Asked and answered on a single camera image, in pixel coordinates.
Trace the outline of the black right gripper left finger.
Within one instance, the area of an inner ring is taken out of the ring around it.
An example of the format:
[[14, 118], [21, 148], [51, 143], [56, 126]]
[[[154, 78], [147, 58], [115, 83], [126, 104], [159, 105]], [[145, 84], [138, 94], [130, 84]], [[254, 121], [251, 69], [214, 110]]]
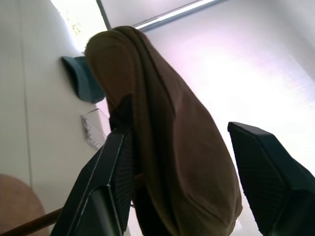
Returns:
[[133, 132], [113, 130], [81, 170], [53, 236], [122, 236], [134, 184]]

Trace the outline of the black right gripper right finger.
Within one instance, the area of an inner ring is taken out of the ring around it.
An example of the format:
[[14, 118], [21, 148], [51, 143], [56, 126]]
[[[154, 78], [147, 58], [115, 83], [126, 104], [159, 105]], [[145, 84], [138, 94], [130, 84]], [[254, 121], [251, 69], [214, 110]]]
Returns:
[[240, 182], [264, 236], [315, 234], [315, 177], [290, 156], [275, 135], [230, 122]]

